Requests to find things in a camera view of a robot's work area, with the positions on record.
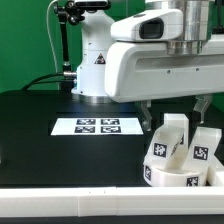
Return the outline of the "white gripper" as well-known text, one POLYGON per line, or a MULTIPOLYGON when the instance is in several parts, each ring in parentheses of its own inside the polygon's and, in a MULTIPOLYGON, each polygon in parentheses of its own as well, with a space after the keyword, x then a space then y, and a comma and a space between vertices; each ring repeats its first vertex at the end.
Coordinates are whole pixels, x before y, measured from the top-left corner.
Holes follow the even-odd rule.
POLYGON ((150 100, 197 95, 193 110, 203 124, 211 93, 224 91, 224 35, 209 31, 207 9, 151 9, 114 23, 106 93, 117 102, 142 101, 145 131, 150 100))

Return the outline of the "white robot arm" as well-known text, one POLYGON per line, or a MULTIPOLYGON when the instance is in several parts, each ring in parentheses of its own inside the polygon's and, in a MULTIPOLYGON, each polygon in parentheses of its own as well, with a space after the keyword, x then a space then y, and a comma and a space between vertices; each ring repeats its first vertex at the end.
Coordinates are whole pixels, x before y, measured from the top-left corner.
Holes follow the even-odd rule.
POLYGON ((212 95, 224 92, 224 27, 211 26, 213 8, 221 5, 145 0, 143 12, 113 24, 89 8, 73 92, 88 102, 138 102, 147 130, 153 100, 196 95, 194 110, 205 113, 212 95))

